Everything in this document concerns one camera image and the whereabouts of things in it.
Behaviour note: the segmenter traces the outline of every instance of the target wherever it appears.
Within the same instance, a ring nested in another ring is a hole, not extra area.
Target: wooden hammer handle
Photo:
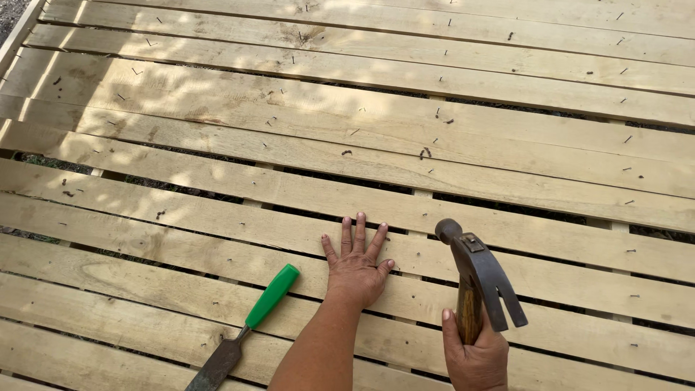
[[[459,277],[459,300],[456,304],[456,326],[461,341],[474,345],[482,329],[482,296],[478,289]]]

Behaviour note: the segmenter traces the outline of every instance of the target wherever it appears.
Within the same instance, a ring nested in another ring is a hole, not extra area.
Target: finger
[[[389,233],[389,225],[386,223],[381,223],[377,229],[377,234],[374,235],[372,243],[367,247],[367,252],[365,255],[374,262],[377,263],[377,258],[379,253],[382,251],[382,246],[384,245],[384,240],[386,239],[386,234]]]
[[[343,237],[341,238],[341,257],[350,254],[352,251],[352,219],[349,216],[343,217]]]
[[[388,276],[389,271],[393,269],[393,265],[395,265],[394,260],[383,260],[382,263],[377,266],[377,271],[382,278],[382,284],[386,282],[386,276]]]
[[[357,214],[357,226],[354,229],[354,245],[352,246],[352,252],[355,254],[364,254],[364,241],[366,240],[366,234],[364,226],[367,223],[367,216],[364,212],[359,212]]]
[[[321,235],[321,246],[323,247],[323,253],[326,254],[328,265],[335,264],[338,261],[338,256],[333,246],[331,246],[331,238],[329,238],[328,235]]]
[[[441,332],[444,339],[444,356],[447,361],[465,354],[464,344],[459,336],[459,328],[456,327],[454,312],[444,308],[441,312]]]
[[[487,309],[485,304],[480,308],[482,317],[482,329],[480,330],[480,335],[475,341],[475,345],[480,348],[487,348],[493,346],[498,338],[504,338],[502,334],[496,332],[492,329],[492,323],[490,322],[490,316],[487,314]]]

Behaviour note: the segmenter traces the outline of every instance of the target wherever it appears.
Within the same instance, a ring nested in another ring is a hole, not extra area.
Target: chisel blade
[[[215,391],[241,358],[241,338],[223,340],[198,371],[186,391]]]

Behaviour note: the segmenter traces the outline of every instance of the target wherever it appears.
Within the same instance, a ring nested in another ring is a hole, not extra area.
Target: wooden deck
[[[320,235],[362,210],[398,272],[362,314],[355,390],[452,390],[446,217],[522,300],[511,390],[695,390],[695,246],[630,233],[695,233],[694,19],[689,0],[33,1],[0,51],[0,389],[183,390],[291,263],[221,390],[263,388],[325,295]]]

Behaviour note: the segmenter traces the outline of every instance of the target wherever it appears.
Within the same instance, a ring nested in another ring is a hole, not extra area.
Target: hand
[[[475,346],[463,345],[454,312],[441,314],[444,356],[451,383],[456,391],[507,391],[509,344],[492,330],[490,318],[482,308],[482,330]]]
[[[377,257],[382,250],[389,225],[382,223],[374,235],[372,243],[364,250],[366,240],[364,212],[357,214],[357,227],[352,243],[352,219],[343,218],[343,238],[341,239],[341,257],[336,255],[328,235],[321,236],[321,245],[328,259],[328,292],[329,295],[343,295],[347,300],[355,300],[360,310],[369,307],[381,296],[386,284],[386,276],[393,268],[393,260],[384,260],[379,266]]]

